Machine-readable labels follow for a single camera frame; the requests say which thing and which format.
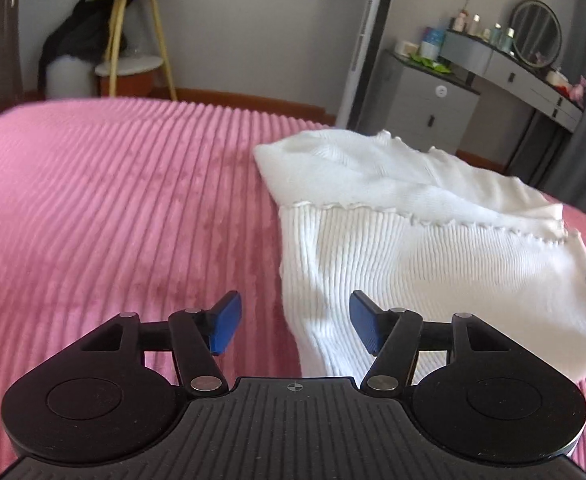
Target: ruffled trim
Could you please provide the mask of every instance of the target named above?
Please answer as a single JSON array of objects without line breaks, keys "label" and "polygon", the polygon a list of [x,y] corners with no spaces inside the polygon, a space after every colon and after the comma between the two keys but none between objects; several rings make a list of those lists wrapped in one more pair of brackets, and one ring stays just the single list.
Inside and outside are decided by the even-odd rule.
[{"label": "ruffled trim", "polygon": [[279,209],[280,210],[282,210],[282,209],[297,209],[297,208],[302,208],[305,206],[312,206],[312,207],[314,207],[316,209],[320,209],[320,210],[329,210],[329,209],[339,208],[339,209],[343,209],[346,211],[365,208],[370,211],[374,211],[376,213],[390,213],[390,214],[394,214],[396,216],[400,216],[401,218],[407,219],[411,223],[411,225],[421,225],[423,227],[439,227],[439,228],[458,226],[458,227],[464,227],[467,229],[480,228],[480,229],[485,229],[485,230],[494,230],[494,231],[497,231],[500,233],[508,233],[510,235],[515,235],[520,238],[527,238],[530,240],[538,240],[538,241],[544,242],[545,244],[555,245],[555,246],[564,245],[571,238],[577,238],[577,239],[582,238],[579,231],[577,231],[577,230],[568,231],[566,229],[566,227],[564,226],[563,220],[556,220],[555,222],[558,222],[560,224],[560,227],[562,228],[564,234],[559,238],[547,238],[547,237],[535,236],[533,233],[525,233],[523,231],[520,231],[520,230],[512,228],[512,227],[494,226],[491,224],[486,224],[484,222],[463,222],[463,221],[459,221],[459,220],[455,220],[455,219],[451,219],[448,222],[424,220],[424,219],[419,218],[418,216],[416,216],[412,213],[407,214],[404,212],[400,212],[395,207],[376,207],[376,206],[371,206],[371,205],[363,204],[363,203],[353,203],[353,204],[347,204],[347,205],[340,204],[340,203],[328,203],[328,204],[317,205],[317,204],[312,203],[310,200],[301,200],[299,202],[295,202],[291,206],[281,206]]}]

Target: pink bedspread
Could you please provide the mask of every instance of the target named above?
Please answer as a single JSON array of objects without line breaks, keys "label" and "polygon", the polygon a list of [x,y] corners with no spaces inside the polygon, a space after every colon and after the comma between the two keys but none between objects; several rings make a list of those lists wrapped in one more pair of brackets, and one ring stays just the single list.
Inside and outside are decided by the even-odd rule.
[{"label": "pink bedspread", "polygon": [[[118,312],[166,319],[230,289],[244,317],[219,359],[228,380],[299,376],[281,309],[277,210],[251,149],[319,127],[150,100],[57,102],[0,117],[0,401]],[[566,208],[566,220],[586,243],[586,215]],[[172,370],[165,354],[147,364]],[[586,469],[586,432],[574,458]],[[13,459],[0,422],[0,471]]]}]

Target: crosshair marking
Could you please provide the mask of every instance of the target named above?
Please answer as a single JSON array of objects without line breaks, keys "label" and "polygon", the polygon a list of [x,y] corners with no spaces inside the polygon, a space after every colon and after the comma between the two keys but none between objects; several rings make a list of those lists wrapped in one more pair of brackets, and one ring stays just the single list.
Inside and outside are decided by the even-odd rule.
[{"label": "crosshair marking", "polygon": [[298,391],[300,391],[303,387],[304,386],[302,386],[300,383],[291,383],[289,384],[289,386],[287,386],[287,390],[290,390],[294,394],[297,394]]}]

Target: round mirror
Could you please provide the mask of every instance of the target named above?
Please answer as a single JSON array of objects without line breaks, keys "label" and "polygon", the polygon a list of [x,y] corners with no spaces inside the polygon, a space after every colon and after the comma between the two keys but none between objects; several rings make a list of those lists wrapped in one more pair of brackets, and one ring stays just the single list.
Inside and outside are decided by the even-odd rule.
[{"label": "round mirror", "polygon": [[562,30],[553,10],[539,0],[524,0],[511,15],[513,50],[533,68],[551,65],[560,55]]}]

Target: wooden table leg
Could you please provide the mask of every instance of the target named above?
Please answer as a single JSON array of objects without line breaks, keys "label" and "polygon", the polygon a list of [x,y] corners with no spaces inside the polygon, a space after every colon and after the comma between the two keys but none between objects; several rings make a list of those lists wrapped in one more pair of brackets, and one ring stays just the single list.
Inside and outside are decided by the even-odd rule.
[{"label": "wooden table leg", "polygon": [[108,20],[108,45],[106,46],[106,52],[104,52],[104,60],[110,59],[110,50],[113,46],[113,31],[115,31],[115,20],[118,16],[119,0],[113,0],[113,6],[110,10],[110,20]]},{"label": "wooden table leg", "polygon": [[177,101],[177,94],[175,92],[175,85],[173,84],[173,74],[171,73],[171,64],[169,63],[169,55],[166,50],[166,43],[164,41],[164,31],[162,29],[162,21],[160,20],[160,9],[157,6],[157,0],[151,0],[151,10],[153,10],[153,23],[155,24],[155,35],[157,36],[157,43],[160,46],[160,54],[164,60],[163,69],[166,76],[166,84],[169,87],[169,93],[173,101]]},{"label": "wooden table leg", "polygon": [[113,42],[110,53],[110,77],[108,80],[108,95],[115,97],[118,92],[118,59],[119,45],[122,39],[122,25],[124,23],[124,11],[126,0],[115,0],[114,5],[118,6],[113,27]]}]

